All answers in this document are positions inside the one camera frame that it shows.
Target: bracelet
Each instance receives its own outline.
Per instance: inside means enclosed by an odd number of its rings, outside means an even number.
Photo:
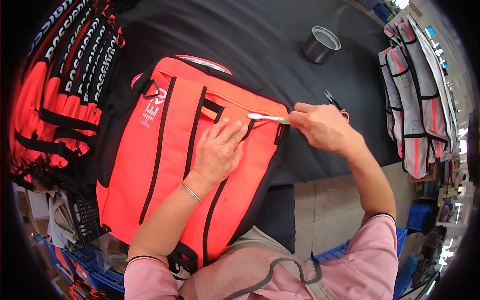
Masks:
[[[183,181],[180,181],[180,183],[181,183],[181,184],[183,185],[183,187],[187,190],[187,192],[189,192],[190,195],[192,195],[193,198],[197,199],[198,202],[201,201],[200,198],[198,198],[198,196],[197,196],[191,189],[189,189],[189,187],[186,186],[185,183],[183,183]]]

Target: wrist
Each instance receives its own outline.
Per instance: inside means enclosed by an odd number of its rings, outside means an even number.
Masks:
[[[345,157],[349,163],[352,163],[362,160],[368,152],[369,149],[363,136],[360,133],[355,132],[355,134],[348,139],[346,146],[340,154]]]
[[[207,182],[202,176],[195,171],[191,171],[183,183],[194,192],[200,200],[204,199],[207,194],[213,189],[213,186]]]

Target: scissors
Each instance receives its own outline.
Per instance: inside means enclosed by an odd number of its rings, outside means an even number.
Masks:
[[[328,101],[330,101],[330,103],[332,103],[336,107],[336,109],[338,109],[338,111],[342,114],[342,116],[348,123],[350,121],[350,115],[340,107],[338,102],[335,100],[335,98],[333,98],[332,94],[326,88],[324,88],[324,90],[325,97],[327,97]]]

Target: black table cover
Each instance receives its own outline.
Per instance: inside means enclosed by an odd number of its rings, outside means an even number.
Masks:
[[[350,114],[381,166],[399,161],[386,131],[377,54],[388,47],[383,28],[342,0],[143,0],[117,17],[126,45],[116,84],[165,56],[186,54],[217,62],[233,76],[292,109],[297,102],[329,104],[327,88]],[[323,65],[300,47],[323,26],[341,49]],[[349,174],[344,158],[310,147],[296,129],[272,185]]]

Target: shirt sleeve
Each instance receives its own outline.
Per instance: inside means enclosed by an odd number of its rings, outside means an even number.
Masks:
[[[323,279],[339,299],[391,300],[398,271],[394,219],[379,214],[368,219],[345,256],[322,262]]]
[[[160,260],[139,256],[127,265],[123,277],[125,300],[174,300],[178,285],[170,270]]]

